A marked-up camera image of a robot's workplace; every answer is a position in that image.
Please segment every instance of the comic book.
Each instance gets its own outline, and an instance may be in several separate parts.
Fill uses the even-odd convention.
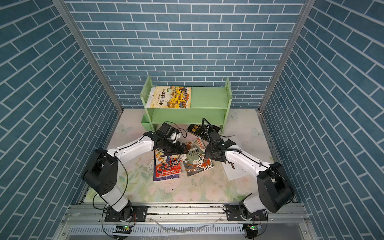
[[[185,145],[189,153],[183,164],[188,177],[213,167],[211,159],[204,157],[205,146],[200,137],[186,142]]]
[[[151,108],[190,108],[191,87],[156,87]]]
[[[186,155],[161,155],[162,152],[155,150],[153,181],[178,178],[181,173],[180,163],[186,159]]]
[[[215,126],[215,125],[212,125],[213,129],[216,131],[216,132],[219,132],[220,131],[220,128]],[[205,126],[205,128],[208,130],[208,134],[210,134],[211,132],[213,132],[212,128],[210,128],[208,125]],[[193,135],[196,135],[200,138],[202,138],[203,140],[205,141],[208,141],[208,138],[207,138],[207,134],[206,134],[206,131],[204,130],[203,128],[203,125],[201,124],[191,124],[189,125],[189,127],[187,128],[187,131],[192,133]]]

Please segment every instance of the wooden shelf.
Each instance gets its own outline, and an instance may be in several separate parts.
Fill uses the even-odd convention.
[[[214,125],[224,125],[225,114],[223,109],[154,109],[152,113],[152,123],[162,124],[171,121],[176,124],[201,124],[201,119],[205,118]]]
[[[176,124],[201,124],[202,118],[207,119],[211,124],[220,125],[221,131],[224,131],[232,102],[228,78],[225,81],[225,87],[192,87],[191,107],[182,109],[145,108],[152,87],[151,77],[147,77],[140,93],[146,111],[142,125],[147,131],[155,131],[156,124],[166,121]]]
[[[225,88],[192,87],[191,108],[227,109],[228,97]]]

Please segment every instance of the book cover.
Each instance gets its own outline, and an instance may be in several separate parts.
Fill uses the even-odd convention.
[[[190,108],[191,87],[156,87],[151,108]]]
[[[172,155],[161,157],[162,152],[155,150],[155,166],[154,166],[154,178],[168,177],[181,173],[181,165],[183,159],[180,155]]]
[[[200,137],[186,142],[185,145],[189,153],[183,164],[188,177],[213,167],[211,159],[204,157],[205,146]]]
[[[154,151],[154,156],[155,156],[153,159],[153,181],[154,182],[179,178],[179,174],[169,175],[165,177],[156,177],[156,151]]]
[[[214,128],[214,130],[216,132],[220,131],[219,127],[217,127],[215,125],[212,125],[212,127]],[[210,134],[211,132],[213,132],[213,130],[208,125],[206,125],[205,128],[206,129],[204,129],[203,125],[201,125],[201,124],[191,124],[187,128],[187,131],[192,133],[193,135],[196,135],[196,136],[202,138],[205,141],[208,141],[207,134],[205,133],[205,131],[208,131],[208,134]]]
[[[240,141],[237,139],[236,136],[232,136],[231,140],[234,141],[236,145],[241,148]],[[235,163],[224,161],[221,162],[221,164],[223,165],[228,181],[249,175],[249,173],[247,173],[244,169],[242,169],[239,165]]]

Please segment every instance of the white book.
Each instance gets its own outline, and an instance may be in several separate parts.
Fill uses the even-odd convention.
[[[231,137],[231,140],[234,141],[236,143],[236,145],[241,148],[240,142],[236,138],[236,136]],[[221,162],[221,164],[223,165],[223,168],[224,168],[225,174],[227,175],[228,181],[249,175],[239,165],[236,165],[232,162],[225,161],[225,162]]]
[[[152,100],[153,100],[153,96],[155,94],[155,90],[156,90],[156,87],[152,87],[151,88],[151,91],[149,93],[148,101],[147,101],[147,104],[145,105],[145,108],[150,108],[151,107],[151,103],[152,103]]]

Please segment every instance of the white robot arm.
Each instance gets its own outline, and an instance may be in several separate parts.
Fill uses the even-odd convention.
[[[177,129],[164,123],[155,133],[146,132],[140,139],[123,146],[107,151],[97,149],[90,156],[83,173],[83,180],[114,209],[121,221],[129,220],[132,217],[131,202],[123,196],[116,185],[118,162],[124,164],[155,149],[161,149],[166,156],[186,154],[188,150],[185,144],[176,141],[179,137],[180,132]],[[288,178],[281,164],[261,161],[242,151],[231,140],[224,142],[215,131],[209,135],[208,139],[206,158],[235,163],[257,180],[259,192],[249,195],[240,202],[239,210],[244,219],[252,218],[254,213],[261,209],[277,212],[293,198],[293,189],[286,180]]]

